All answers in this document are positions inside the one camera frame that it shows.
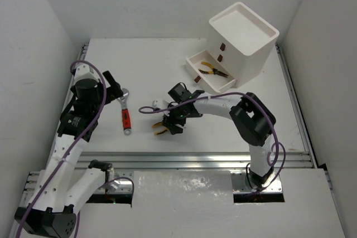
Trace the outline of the white drawer cabinet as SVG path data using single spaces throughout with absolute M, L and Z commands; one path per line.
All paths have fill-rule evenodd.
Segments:
M 242 2 L 209 19 L 206 51 L 242 86 L 261 72 L 279 31 Z

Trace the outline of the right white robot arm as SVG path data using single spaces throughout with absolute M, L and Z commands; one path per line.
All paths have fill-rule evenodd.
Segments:
M 249 145 L 250 168 L 247 181 L 262 188 L 274 171 L 277 156 L 271 158 L 278 144 L 273 130 L 274 115 L 253 93 L 244 95 L 227 93 L 211 95 L 203 90 L 190 92 L 176 84 L 169 92 L 173 102 L 154 101 L 159 109 L 167 109 L 161 125 L 170 134 L 183 133 L 187 118 L 200 118 L 204 114 L 216 115 L 233 121 L 242 139 Z

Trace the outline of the yellow pliers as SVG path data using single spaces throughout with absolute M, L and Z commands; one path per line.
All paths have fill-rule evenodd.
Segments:
M 211 65 L 208 62 L 202 61 L 201 64 L 210 68 L 210 71 L 205 71 L 205 70 L 202 70 L 202 69 L 198 69 L 198 71 L 201 74 L 218 75 L 218 76 L 225 77 L 225 78 L 228 77 L 228 74 L 216 69 L 213 65 Z
M 171 122 L 158 122 L 152 126 L 152 129 L 158 129 L 154 135 L 163 135 L 169 133 L 170 135 L 182 134 L 184 132 L 184 124 L 171 123 Z

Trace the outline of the white bottom drawer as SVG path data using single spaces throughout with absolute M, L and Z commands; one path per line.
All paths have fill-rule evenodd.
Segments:
M 206 50 L 188 57 L 185 67 L 194 83 L 210 94 L 222 94 L 238 82 Z

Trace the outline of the red adjustable wrench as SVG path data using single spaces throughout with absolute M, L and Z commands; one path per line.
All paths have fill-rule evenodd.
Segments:
M 122 126 L 123 126 L 123 133 L 125 135 L 130 135 L 132 128 L 131 128 L 131 119 L 129 110 L 127 107 L 127 99 L 129 97 L 129 91 L 125 88 L 122 88 L 123 95 L 120 96 L 117 100 L 120 103 L 121 110 L 122 110 Z

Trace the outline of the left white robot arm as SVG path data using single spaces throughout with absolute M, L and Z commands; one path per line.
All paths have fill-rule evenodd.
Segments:
M 42 237 L 70 237 L 80 209 L 98 188 L 114 178 L 112 164 L 92 160 L 82 177 L 69 185 L 104 106 L 123 96 L 109 71 L 96 77 L 88 65 L 81 65 L 73 75 L 72 98 L 61 113 L 54 150 L 42 180 L 28 205 L 16 210 L 17 237 L 22 231 Z

